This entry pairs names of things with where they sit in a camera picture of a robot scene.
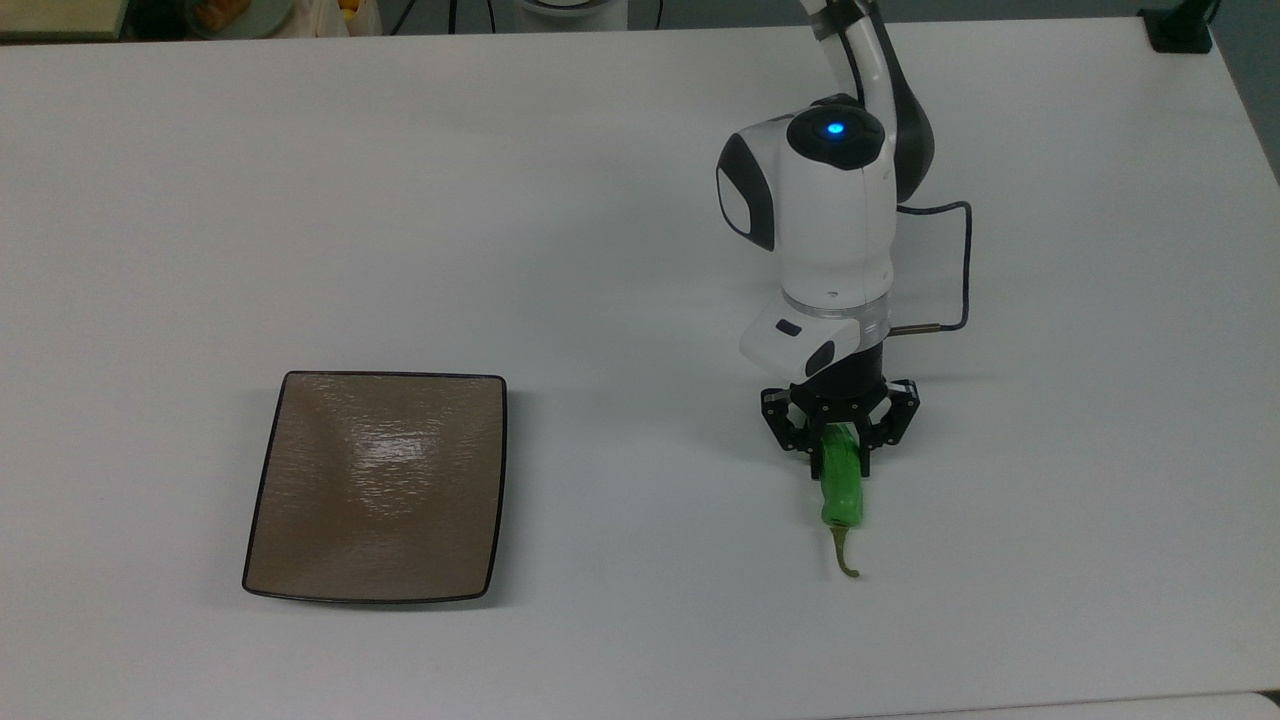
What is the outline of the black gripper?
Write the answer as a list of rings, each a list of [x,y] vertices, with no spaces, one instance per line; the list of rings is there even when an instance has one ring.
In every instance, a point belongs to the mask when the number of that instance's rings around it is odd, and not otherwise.
[[[820,428],[809,416],[844,416],[854,411],[861,478],[870,477],[870,456],[900,443],[922,405],[915,380],[887,382],[883,345],[831,364],[800,386],[762,391],[762,416],[777,445],[804,460],[813,480],[823,468]]]

